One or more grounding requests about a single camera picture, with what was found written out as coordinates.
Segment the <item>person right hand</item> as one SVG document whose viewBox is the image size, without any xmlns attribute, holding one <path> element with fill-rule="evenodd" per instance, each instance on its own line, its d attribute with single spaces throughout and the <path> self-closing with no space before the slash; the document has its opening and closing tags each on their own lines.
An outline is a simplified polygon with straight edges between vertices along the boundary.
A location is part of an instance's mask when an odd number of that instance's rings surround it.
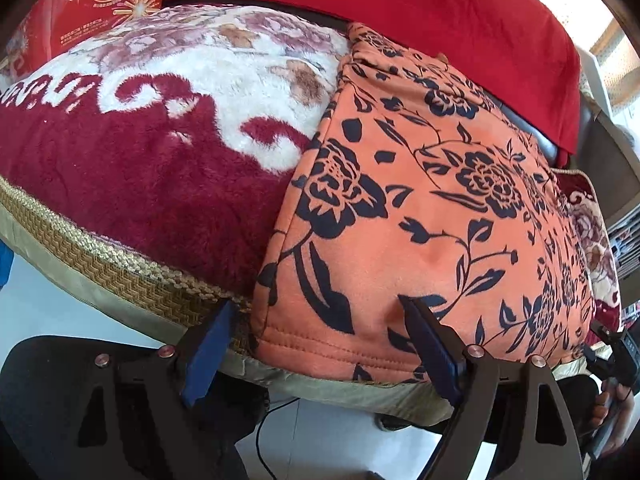
<svg viewBox="0 0 640 480">
<path fill-rule="evenodd" d="M 614 382 L 613 378 L 602 382 L 591 419 L 594 428 L 607 426 L 610 430 L 602 444 L 601 457 L 611 455 L 624 446 L 639 420 L 637 412 L 636 396 L 631 388 Z"/>
</svg>

